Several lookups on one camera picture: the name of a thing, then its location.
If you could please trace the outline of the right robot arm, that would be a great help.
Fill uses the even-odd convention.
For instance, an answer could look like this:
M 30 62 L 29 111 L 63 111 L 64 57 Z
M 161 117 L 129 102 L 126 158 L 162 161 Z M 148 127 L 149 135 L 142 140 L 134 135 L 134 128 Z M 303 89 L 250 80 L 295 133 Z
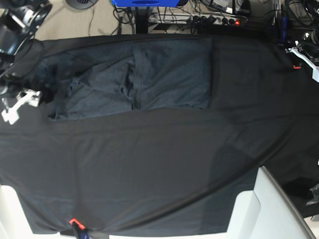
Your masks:
M 29 43 L 52 9 L 48 0 L 2 0 L 0 9 L 0 99 L 5 102 L 25 89 L 13 75 L 16 54 Z

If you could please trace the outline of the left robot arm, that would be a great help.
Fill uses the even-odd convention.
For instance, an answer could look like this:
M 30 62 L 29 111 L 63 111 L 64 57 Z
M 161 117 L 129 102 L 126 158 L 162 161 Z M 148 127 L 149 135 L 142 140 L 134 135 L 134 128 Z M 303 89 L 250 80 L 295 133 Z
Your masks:
M 298 50 L 315 65 L 319 64 L 319 2 L 285 0 L 283 8 L 291 21 L 289 30 Z

